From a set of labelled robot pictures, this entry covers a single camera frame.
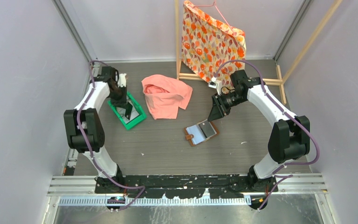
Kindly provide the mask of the green card tray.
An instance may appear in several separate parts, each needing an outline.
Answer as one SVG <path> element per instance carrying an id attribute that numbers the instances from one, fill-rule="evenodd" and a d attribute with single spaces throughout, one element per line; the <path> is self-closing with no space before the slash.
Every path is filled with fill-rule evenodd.
<path id="1" fill-rule="evenodd" d="M 111 100 L 108 100 L 108 105 L 119 118 L 126 130 L 134 128 L 147 118 L 141 105 L 129 92 L 127 92 L 126 103 L 124 105 L 113 105 Z"/>

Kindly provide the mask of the black credit card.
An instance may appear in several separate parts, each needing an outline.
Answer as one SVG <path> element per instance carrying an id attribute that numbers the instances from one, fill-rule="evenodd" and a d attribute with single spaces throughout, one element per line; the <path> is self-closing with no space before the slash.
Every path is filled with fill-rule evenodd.
<path id="1" fill-rule="evenodd" d="M 209 121 L 203 121 L 199 123 L 199 128 L 201 129 L 201 132 L 205 136 L 205 138 L 210 138 L 216 134 L 216 131 Z"/>

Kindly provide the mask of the brown leather card holder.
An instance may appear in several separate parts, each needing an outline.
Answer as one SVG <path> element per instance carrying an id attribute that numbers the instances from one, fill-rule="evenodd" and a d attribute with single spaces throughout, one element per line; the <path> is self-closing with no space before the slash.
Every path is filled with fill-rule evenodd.
<path id="1" fill-rule="evenodd" d="M 211 122 L 211 124 L 213 125 L 215 131 L 216 131 L 216 134 L 210 138 L 205 138 L 205 136 L 203 135 L 203 133 L 201 132 L 201 129 L 199 128 L 199 123 L 201 122 L 198 122 L 196 123 L 195 125 L 192 125 L 192 126 L 189 126 L 189 127 L 185 127 L 184 128 L 184 133 L 185 133 L 185 139 L 189 142 L 189 144 L 194 147 L 196 145 L 199 145 L 205 141 L 208 141 L 209 139 L 217 136 L 220 134 L 219 130 L 217 129 L 216 125 Z"/>

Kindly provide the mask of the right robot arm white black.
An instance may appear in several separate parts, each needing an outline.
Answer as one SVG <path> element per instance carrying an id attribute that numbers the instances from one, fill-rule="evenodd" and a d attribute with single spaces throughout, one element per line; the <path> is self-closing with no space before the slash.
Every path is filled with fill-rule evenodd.
<path id="1" fill-rule="evenodd" d="M 268 153 L 251 166 L 246 182 L 252 191 L 260 191 L 268 184 L 276 170 L 293 162 L 310 151 L 310 121 L 297 116 L 276 100 L 260 77 L 248 77 L 245 70 L 231 76 L 233 88 L 228 93 L 212 95 L 212 109 L 208 121 L 221 119 L 230 114 L 231 108 L 250 102 L 264 115 L 272 126 L 268 141 Z"/>

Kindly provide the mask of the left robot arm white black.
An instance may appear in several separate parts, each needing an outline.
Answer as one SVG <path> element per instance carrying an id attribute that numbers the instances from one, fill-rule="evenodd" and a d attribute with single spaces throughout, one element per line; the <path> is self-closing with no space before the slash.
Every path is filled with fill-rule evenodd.
<path id="1" fill-rule="evenodd" d="M 105 133 L 98 114 L 106 99 L 122 108 L 126 119 L 131 119 L 133 106 L 127 99 L 127 75 L 111 66 L 104 66 L 101 75 L 91 78 L 81 102 L 64 112 L 64 125 L 69 147 L 86 156 L 98 176 L 107 179 L 106 187 L 119 193 L 124 189 L 124 178 L 104 146 Z"/>

